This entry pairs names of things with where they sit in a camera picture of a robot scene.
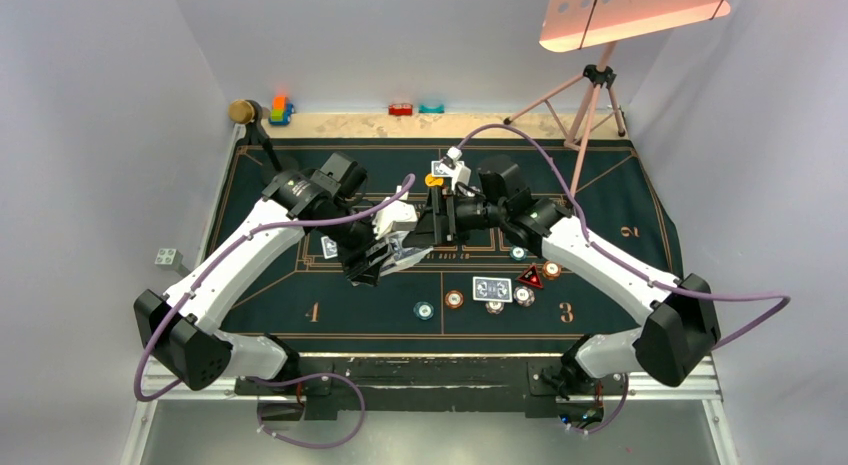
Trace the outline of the blue playing card deck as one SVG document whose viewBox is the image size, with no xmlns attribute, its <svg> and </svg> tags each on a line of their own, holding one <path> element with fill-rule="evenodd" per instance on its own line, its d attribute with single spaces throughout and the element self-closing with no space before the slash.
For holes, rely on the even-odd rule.
<svg viewBox="0 0 848 465">
<path fill-rule="evenodd" d="M 398 231 L 389 233 L 386 236 L 387 244 L 390 247 L 390 255 L 381 265 L 381 277 L 409 269 L 417 265 L 432 252 L 432 247 L 405 247 L 402 242 L 406 235 L 406 231 Z"/>
</svg>

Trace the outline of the dealt card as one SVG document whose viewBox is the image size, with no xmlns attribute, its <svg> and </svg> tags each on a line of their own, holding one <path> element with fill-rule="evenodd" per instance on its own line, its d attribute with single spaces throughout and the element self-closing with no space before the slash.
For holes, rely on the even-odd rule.
<svg viewBox="0 0 848 465">
<path fill-rule="evenodd" d="M 441 161 L 434 160 L 431 162 L 431 172 L 430 174 L 433 177 L 437 178 L 449 178 L 450 177 L 450 169 L 445 168 Z"/>
<path fill-rule="evenodd" d="M 513 282 L 508 278 L 473 276 L 472 297 L 480 302 L 511 303 Z"/>
<path fill-rule="evenodd" d="M 330 260 L 338 257 L 338 245 L 328 236 L 321 237 L 322 255 L 325 260 Z"/>
</svg>

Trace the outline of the yellow dealer button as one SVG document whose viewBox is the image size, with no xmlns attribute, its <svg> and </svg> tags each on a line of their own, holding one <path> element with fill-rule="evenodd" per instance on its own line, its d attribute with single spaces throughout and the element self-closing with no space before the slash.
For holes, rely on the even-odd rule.
<svg viewBox="0 0 848 465">
<path fill-rule="evenodd" d="M 427 174 L 425 176 L 425 184 L 426 184 L 427 187 L 430 187 L 430 188 L 432 188 L 432 187 L 442 188 L 444 186 L 444 178 L 438 177 L 438 176 L 435 176 L 435 175 L 432 175 L 432 174 Z"/>
</svg>

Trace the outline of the orange red chip stack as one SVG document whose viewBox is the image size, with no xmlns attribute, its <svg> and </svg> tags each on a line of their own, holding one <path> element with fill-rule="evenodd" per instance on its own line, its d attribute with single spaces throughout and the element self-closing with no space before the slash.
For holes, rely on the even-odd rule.
<svg viewBox="0 0 848 465">
<path fill-rule="evenodd" d="M 464 295 L 458 290 L 450 290 L 445 294 L 444 304 L 450 309 L 458 309 L 464 304 Z"/>
</svg>

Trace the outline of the green blue chip stack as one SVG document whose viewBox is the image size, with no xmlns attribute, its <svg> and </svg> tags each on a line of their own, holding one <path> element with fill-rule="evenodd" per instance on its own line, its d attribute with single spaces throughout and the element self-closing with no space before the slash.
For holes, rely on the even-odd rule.
<svg viewBox="0 0 848 465">
<path fill-rule="evenodd" d="M 419 301 L 413 306 L 413 313 L 417 319 L 426 321 L 434 317 L 435 308 L 429 302 Z"/>
</svg>

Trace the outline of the green blue chips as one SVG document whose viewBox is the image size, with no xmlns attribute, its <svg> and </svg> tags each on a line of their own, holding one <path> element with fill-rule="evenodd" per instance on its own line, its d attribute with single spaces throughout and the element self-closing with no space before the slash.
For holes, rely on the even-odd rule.
<svg viewBox="0 0 848 465">
<path fill-rule="evenodd" d="M 512 246 L 509 251 L 510 258 L 515 262 L 522 262 L 527 258 L 527 250 L 523 247 Z"/>
</svg>

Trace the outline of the peach blue chip stack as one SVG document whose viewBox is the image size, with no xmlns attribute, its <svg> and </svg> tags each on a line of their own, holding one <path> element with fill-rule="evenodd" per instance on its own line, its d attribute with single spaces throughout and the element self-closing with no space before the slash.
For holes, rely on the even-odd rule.
<svg viewBox="0 0 848 465">
<path fill-rule="evenodd" d="M 488 302 L 485 303 L 485 310 L 489 314 L 493 314 L 493 315 L 501 314 L 505 310 L 505 303 L 488 301 Z"/>
</svg>

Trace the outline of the red black all-in triangle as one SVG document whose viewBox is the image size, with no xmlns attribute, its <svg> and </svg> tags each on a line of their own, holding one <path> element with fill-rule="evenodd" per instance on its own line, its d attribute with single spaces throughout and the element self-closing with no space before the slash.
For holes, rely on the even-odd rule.
<svg viewBox="0 0 848 465">
<path fill-rule="evenodd" d="M 541 273 L 535 264 L 531 264 L 521 274 L 519 274 L 516 277 L 516 281 L 522 285 L 535 289 L 544 288 Z"/>
</svg>

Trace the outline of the peach blue chips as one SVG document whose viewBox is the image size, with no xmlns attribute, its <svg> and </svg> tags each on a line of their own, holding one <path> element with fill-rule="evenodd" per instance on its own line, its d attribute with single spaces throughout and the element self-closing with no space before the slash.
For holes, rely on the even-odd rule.
<svg viewBox="0 0 848 465">
<path fill-rule="evenodd" d="M 526 286 L 517 286 L 514 289 L 513 300 L 520 307 L 530 307 L 535 302 L 534 291 Z"/>
</svg>

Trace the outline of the orange chips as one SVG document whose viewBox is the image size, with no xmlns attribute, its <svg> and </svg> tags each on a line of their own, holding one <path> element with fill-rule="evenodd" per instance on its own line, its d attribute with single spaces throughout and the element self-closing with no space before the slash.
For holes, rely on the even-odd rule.
<svg viewBox="0 0 848 465">
<path fill-rule="evenodd" d="M 562 267 L 552 261 L 546 261 L 542 267 L 542 273 L 548 280 L 555 280 L 562 275 Z"/>
</svg>

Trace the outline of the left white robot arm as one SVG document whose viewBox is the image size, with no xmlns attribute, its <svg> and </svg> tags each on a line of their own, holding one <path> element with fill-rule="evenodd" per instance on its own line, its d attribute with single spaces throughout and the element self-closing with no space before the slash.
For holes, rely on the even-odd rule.
<svg viewBox="0 0 848 465">
<path fill-rule="evenodd" d="M 230 376 L 256 377 L 275 394 L 292 390 L 296 352 L 276 339 L 224 332 L 221 324 L 245 290 L 311 232 L 336 244 L 351 283 L 378 284 L 392 249 L 377 237 L 375 216 L 402 199 L 415 176 L 408 174 L 387 200 L 356 213 L 345 200 L 366 177 L 363 167 L 341 153 L 311 175 L 297 169 L 277 173 L 242 224 L 199 266 L 162 294 L 144 291 L 133 305 L 144 345 L 134 380 L 137 399 L 150 398 L 141 387 L 149 358 L 194 391 Z"/>
</svg>

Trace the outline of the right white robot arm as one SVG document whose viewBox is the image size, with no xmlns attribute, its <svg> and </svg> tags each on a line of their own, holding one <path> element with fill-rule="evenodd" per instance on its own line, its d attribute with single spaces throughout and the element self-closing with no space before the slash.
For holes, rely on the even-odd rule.
<svg viewBox="0 0 848 465">
<path fill-rule="evenodd" d="M 481 189 L 469 196 L 432 188 L 406 248 L 440 247 L 470 232 L 499 228 L 508 241 L 573 272 L 625 310 L 636 328 L 584 335 L 561 357 L 561 369 L 544 382 L 566 396 L 584 393 L 614 373 L 645 372 L 680 385 L 721 339 L 710 287 L 690 274 L 680 290 L 665 290 L 671 276 L 583 229 L 575 207 L 536 198 L 520 167 L 506 155 L 477 169 Z"/>
</svg>

